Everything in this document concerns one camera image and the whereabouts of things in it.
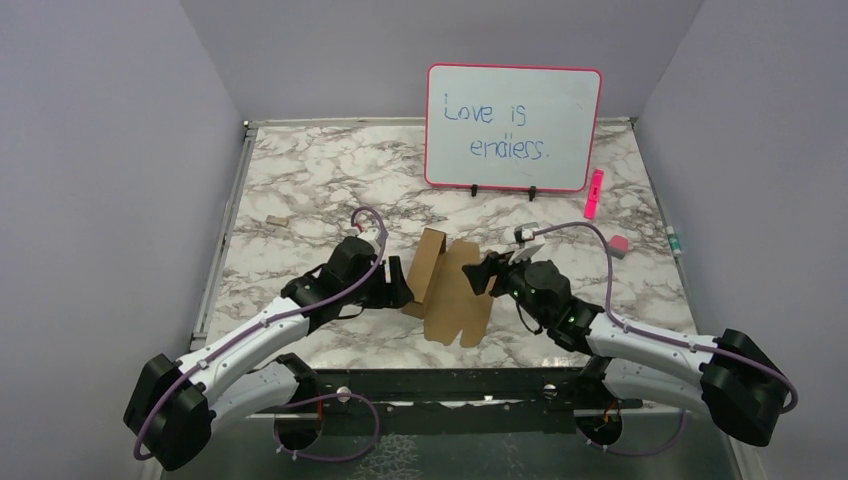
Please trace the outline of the brown cardboard box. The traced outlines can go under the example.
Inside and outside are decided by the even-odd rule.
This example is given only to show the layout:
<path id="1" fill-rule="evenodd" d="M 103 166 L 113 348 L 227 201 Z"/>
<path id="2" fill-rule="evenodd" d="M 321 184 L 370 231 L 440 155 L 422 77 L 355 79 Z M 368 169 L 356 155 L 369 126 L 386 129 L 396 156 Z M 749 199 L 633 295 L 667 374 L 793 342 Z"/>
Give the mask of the brown cardboard box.
<path id="1" fill-rule="evenodd" d="M 486 334 L 493 299 L 473 292 L 462 267 L 482 260 L 480 246 L 425 228 L 419 238 L 406 282 L 413 299 L 401 312 L 423 322 L 424 338 L 445 346 L 454 341 L 469 349 Z"/>

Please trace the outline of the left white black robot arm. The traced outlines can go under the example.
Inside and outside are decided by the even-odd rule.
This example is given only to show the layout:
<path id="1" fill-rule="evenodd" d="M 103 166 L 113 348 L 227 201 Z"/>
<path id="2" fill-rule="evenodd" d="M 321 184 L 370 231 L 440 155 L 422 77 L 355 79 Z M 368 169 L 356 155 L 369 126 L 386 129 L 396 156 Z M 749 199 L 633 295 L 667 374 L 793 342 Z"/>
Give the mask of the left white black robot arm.
<path id="1" fill-rule="evenodd" d="M 412 300 L 400 261 L 386 256 L 387 233 L 345 237 L 330 258 L 290 280 L 266 307 L 224 337 L 175 360 L 158 354 L 141 369 L 123 414 L 133 455 L 165 470 L 185 466 L 224 426 L 264 408 L 306 408 L 307 366 L 262 360 L 324 325 L 346 306 L 399 309 Z"/>

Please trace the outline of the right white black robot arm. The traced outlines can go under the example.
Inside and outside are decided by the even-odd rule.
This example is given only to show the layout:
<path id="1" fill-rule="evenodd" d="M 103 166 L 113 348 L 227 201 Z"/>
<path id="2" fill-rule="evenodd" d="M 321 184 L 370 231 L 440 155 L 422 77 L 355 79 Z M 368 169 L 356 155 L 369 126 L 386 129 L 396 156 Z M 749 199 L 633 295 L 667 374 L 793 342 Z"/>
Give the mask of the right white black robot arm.
<path id="1" fill-rule="evenodd" d="M 513 261 L 488 253 L 461 268 L 476 295 L 507 296 L 555 345 L 599 361 L 577 380 L 579 398 L 647 400 L 699 412 L 730 437 L 770 444 L 791 394 L 782 373 L 746 334 L 682 334 L 617 317 L 573 295 L 550 260 Z"/>

